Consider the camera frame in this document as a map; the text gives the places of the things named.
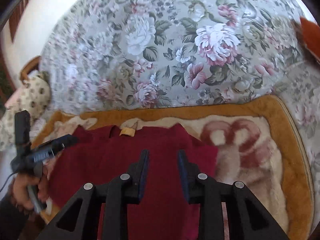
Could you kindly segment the person's left hand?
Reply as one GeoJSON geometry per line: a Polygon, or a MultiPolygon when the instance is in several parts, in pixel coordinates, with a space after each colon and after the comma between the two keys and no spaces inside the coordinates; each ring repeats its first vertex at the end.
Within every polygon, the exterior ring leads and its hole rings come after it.
{"type": "Polygon", "coordinates": [[[44,203],[48,199],[48,170],[46,167],[42,170],[43,175],[41,178],[33,177],[28,174],[19,173],[14,181],[12,187],[12,196],[16,203],[26,210],[30,211],[34,208],[34,205],[29,197],[27,186],[37,186],[39,191],[37,194],[40,202],[44,203]]]}

